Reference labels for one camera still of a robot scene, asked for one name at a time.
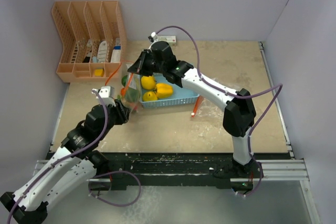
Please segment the clear zip bag orange zipper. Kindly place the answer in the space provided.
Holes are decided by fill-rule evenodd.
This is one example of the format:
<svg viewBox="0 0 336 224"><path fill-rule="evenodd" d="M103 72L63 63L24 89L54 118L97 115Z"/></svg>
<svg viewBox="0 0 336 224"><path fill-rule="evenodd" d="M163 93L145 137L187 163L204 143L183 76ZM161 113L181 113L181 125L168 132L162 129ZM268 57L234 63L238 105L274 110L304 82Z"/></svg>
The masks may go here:
<svg viewBox="0 0 336 224"><path fill-rule="evenodd" d="M114 98L120 99L122 103L135 113L140 107L141 82L140 76L128 72L134 64L131 60L105 63L104 70L107 80L106 86L114 87Z"/></svg>

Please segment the green orange fruit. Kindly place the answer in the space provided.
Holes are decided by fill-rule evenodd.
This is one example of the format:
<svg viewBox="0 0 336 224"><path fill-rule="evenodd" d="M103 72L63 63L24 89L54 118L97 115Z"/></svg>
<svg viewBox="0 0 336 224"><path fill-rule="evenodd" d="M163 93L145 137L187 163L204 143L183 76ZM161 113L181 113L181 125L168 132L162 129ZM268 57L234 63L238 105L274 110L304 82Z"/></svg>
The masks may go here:
<svg viewBox="0 0 336 224"><path fill-rule="evenodd" d="M140 92L137 89L127 88L124 93L124 98L129 103L138 103L140 99Z"/></svg>

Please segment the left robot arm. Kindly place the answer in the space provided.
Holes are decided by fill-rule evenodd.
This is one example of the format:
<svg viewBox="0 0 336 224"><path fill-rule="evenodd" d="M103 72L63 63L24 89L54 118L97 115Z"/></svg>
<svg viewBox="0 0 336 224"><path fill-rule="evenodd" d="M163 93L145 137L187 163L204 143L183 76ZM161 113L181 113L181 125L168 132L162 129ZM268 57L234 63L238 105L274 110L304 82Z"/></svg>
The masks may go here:
<svg viewBox="0 0 336 224"><path fill-rule="evenodd" d="M109 161L96 148L114 126L127 123L130 111L119 99L95 105L29 182L1 195L1 203L9 212L7 222L43 223L51 205L67 190L84 179L104 177Z"/></svg>

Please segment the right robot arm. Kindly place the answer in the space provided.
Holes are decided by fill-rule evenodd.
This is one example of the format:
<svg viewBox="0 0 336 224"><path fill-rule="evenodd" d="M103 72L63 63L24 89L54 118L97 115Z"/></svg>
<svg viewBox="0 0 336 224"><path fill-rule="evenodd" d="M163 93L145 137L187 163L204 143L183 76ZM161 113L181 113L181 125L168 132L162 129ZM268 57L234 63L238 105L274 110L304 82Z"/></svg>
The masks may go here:
<svg viewBox="0 0 336 224"><path fill-rule="evenodd" d="M235 91L202 75L192 64L178 60L163 41L142 50L128 72L140 76L162 74L169 83L192 90L216 105L224 113L223 128L232 136L234 173L238 177L251 173L254 154L250 137L256 110L248 90Z"/></svg>

